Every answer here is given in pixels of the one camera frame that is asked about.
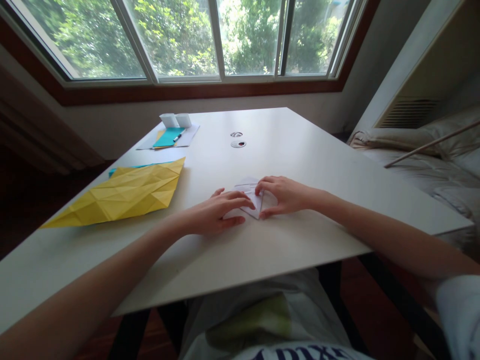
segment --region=yellow origami paper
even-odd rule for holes
[[[119,167],[42,228],[62,228],[132,218],[168,208],[185,158],[145,167]]]

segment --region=table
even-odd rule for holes
[[[190,147],[135,150],[140,140],[109,168],[185,156],[168,209],[85,227],[39,229],[0,261],[0,332],[160,219],[207,199],[218,188],[230,189],[246,176],[260,179],[284,175],[429,234],[472,225],[288,108],[195,113],[190,117],[200,124]],[[234,132],[243,136],[231,137]],[[245,141],[246,146],[231,147],[235,140]],[[105,181],[109,169],[72,202],[88,188]],[[115,315],[371,251],[342,226],[310,210],[266,221],[244,215],[245,224],[221,235],[180,239],[121,303]]]

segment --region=green foliage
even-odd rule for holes
[[[223,59],[226,74],[274,71],[280,0],[223,0]]]
[[[148,53],[161,75],[217,74],[207,13],[195,0],[129,0]]]
[[[143,77],[109,0],[23,0],[81,78]],[[227,74],[274,72],[284,0],[217,0]],[[218,74],[210,17],[197,0],[125,0],[159,75]],[[297,0],[289,72],[328,66],[341,19],[324,23],[331,0]]]
[[[26,5],[81,78],[144,76],[109,0],[27,0]]]
[[[297,0],[288,48],[287,72],[321,73],[328,67],[341,20],[335,17],[324,24],[331,0]]]

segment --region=white cup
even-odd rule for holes
[[[175,114],[172,112],[168,112],[165,114],[160,115],[161,122],[165,125],[166,128],[178,128],[179,123],[177,122],[177,118]]]
[[[187,113],[177,114],[175,117],[179,127],[187,129],[192,126],[190,116]]]

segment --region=couch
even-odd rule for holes
[[[355,133],[350,146],[382,166],[480,119],[480,104],[418,129],[372,128]],[[480,125],[388,169],[475,226],[439,238],[480,260]]]

